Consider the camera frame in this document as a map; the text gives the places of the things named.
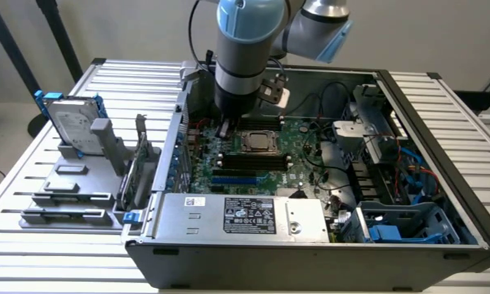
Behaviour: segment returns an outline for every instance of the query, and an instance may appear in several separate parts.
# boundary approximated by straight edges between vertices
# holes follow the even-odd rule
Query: warning label
[[[229,234],[275,234],[274,200],[225,198],[222,229]]]

